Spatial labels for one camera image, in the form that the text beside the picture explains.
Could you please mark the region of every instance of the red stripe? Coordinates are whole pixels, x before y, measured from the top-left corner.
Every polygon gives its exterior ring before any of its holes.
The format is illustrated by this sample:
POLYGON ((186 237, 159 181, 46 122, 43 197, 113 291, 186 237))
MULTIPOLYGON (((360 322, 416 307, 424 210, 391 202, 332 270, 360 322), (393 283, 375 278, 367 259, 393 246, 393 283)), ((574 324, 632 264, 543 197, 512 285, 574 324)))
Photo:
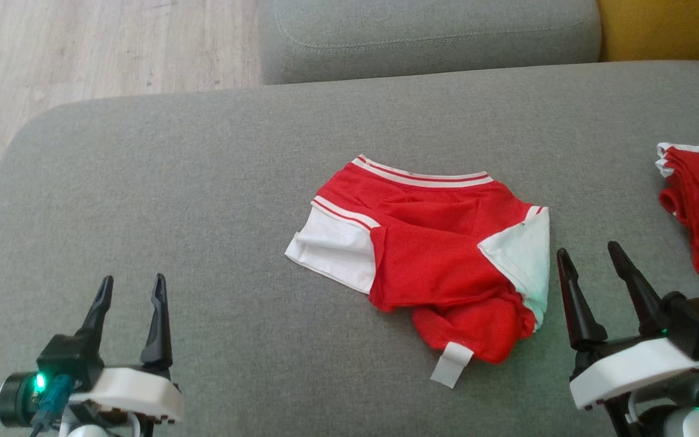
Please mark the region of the red stripe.
POLYGON ((317 205, 320 205, 322 208, 325 208, 326 211, 330 212, 330 213, 333 214, 333 215, 338 215, 338 216, 341 217, 342 219, 352 220, 353 222, 360 223, 361 226, 363 226, 364 228, 366 228, 366 229, 368 229, 368 230, 371 230, 371 227, 369 227, 367 224, 361 222, 361 221, 358 220, 357 218, 352 218, 352 217, 347 217, 346 215, 341 215, 341 214, 339 214, 338 212, 333 211, 331 208, 328 208, 327 206, 323 205, 322 203, 317 202, 317 199, 314 199, 313 202, 316 203, 317 205))
POLYGON ((489 177, 488 174, 483 174, 482 176, 473 176, 473 177, 466 177, 463 179, 438 179, 438 178, 430 178, 430 177, 416 177, 416 176, 411 176, 410 174, 404 174, 404 172, 397 172, 397 171, 391 171, 391 169, 385 169, 380 166, 375 166, 372 163, 367 163, 366 161, 363 161, 367 166, 374 167, 378 171, 383 171, 383 172, 388 172, 389 174, 394 174, 396 176, 400 177, 405 177, 408 179, 413 179, 413 180, 425 180, 429 182, 468 182, 469 180, 482 180, 487 177, 489 177))

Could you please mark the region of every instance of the mustard yellow fabric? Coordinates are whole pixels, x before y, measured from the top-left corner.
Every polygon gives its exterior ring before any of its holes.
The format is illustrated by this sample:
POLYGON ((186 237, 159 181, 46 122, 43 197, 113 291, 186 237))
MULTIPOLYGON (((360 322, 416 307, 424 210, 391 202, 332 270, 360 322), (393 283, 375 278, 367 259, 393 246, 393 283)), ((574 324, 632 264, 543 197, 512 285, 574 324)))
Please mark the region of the mustard yellow fabric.
POLYGON ((699 0, 598 0, 603 61, 699 59, 699 0))

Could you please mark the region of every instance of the gray ottoman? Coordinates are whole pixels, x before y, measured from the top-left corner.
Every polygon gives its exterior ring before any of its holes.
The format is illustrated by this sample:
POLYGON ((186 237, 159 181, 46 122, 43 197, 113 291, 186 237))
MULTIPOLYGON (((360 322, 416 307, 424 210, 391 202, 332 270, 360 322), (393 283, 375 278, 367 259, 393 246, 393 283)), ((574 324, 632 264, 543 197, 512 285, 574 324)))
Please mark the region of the gray ottoman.
POLYGON ((264 82, 597 61, 594 0, 262 0, 264 82))
MULTIPOLYGON (((613 435, 579 412, 552 265, 543 327, 450 390, 406 311, 283 255, 309 201, 364 152, 424 174, 486 169, 552 212, 596 317, 637 327, 606 243, 661 293, 699 295, 657 202, 658 141, 699 144, 699 62, 579 64, 78 103, 0 166, 0 384, 80 326, 114 274, 102 357, 136 362, 156 272, 169 283, 186 421, 158 435, 613 435)), ((0 435, 23 437, 22 430, 0 435)))

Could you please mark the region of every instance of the blue connector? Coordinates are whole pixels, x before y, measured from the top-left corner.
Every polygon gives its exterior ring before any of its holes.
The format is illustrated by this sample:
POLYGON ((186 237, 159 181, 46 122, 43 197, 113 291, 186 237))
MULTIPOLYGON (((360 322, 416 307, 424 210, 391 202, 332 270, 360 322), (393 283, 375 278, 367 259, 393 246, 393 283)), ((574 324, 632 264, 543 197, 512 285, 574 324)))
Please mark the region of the blue connector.
POLYGON ((31 419, 32 435, 49 430, 50 424, 61 418, 73 391, 75 379, 69 375, 59 375, 48 384, 36 414, 31 419))

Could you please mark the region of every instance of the wooden floor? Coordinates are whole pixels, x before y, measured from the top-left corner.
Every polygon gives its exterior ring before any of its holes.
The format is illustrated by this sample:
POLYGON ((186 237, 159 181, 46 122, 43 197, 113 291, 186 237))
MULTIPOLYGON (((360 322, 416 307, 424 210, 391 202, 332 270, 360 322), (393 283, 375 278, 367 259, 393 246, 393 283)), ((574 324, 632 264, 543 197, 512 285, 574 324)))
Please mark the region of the wooden floor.
POLYGON ((62 103, 260 84, 257 0, 0 0, 0 158, 62 103))

